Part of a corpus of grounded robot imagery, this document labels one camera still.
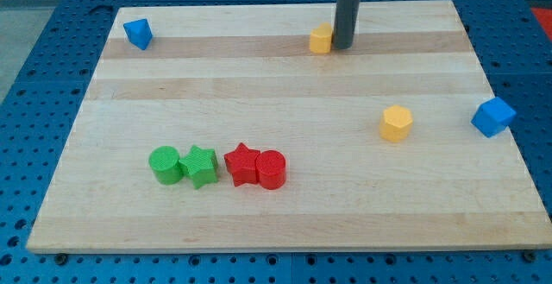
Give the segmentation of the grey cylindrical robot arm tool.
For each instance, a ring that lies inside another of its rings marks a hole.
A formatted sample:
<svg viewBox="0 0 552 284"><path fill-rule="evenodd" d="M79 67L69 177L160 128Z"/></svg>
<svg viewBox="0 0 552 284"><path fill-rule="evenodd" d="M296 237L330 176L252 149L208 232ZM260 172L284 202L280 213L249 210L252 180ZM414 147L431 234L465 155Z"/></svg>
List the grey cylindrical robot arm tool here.
<svg viewBox="0 0 552 284"><path fill-rule="evenodd" d="M361 0L336 0L332 47L336 50L351 48Z"/></svg>

